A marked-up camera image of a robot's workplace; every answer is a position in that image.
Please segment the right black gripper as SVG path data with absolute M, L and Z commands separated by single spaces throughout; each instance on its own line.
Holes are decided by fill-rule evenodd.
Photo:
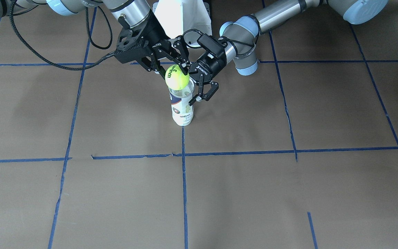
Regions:
M 177 64 L 184 75 L 188 75 L 189 50 L 183 35 L 169 39 L 156 16 L 147 16 L 135 27 L 130 27 L 123 16 L 117 20 L 123 27 L 115 50 L 115 58 L 120 63 L 140 61 L 147 71 L 165 74 L 166 70 L 158 60 L 161 58 L 158 55 L 161 49 L 164 57 Z

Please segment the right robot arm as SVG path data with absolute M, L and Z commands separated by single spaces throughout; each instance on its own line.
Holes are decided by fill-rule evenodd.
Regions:
M 48 5 L 62 16 L 75 15 L 81 11 L 87 13 L 89 8 L 104 5 L 122 27 L 116 49 L 84 67 L 66 67 L 47 60 L 25 41 L 14 22 L 14 16 L 27 13 L 39 5 Z M 0 0 L 0 18 L 5 16 L 10 18 L 16 36 L 31 52 L 60 69 L 87 70 L 114 57 L 121 63 L 136 61 L 146 71 L 154 71 L 164 77 L 165 69 L 160 60 L 167 58 L 177 64 L 183 74 L 188 74 L 189 52 L 183 36 L 169 38 L 145 0 Z

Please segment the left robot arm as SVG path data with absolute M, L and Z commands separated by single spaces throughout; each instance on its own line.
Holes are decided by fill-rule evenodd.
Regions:
M 208 101 L 214 95 L 219 85 L 213 78 L 230 62 L 234 62 L 240 75 L 253 74 L 258 67 L 255 49 L 259 36 L 308 8 L 327 4 L 350 24 L 362 24 L 380 13 L 387 3 L 387 0 L 279 0 L 235 22 L 226 22 L 218 38 L 201 33 L 197 42 L 205 52 L 190 66 L 189 74 L 198 86 L 198 93 L 189 105 Z

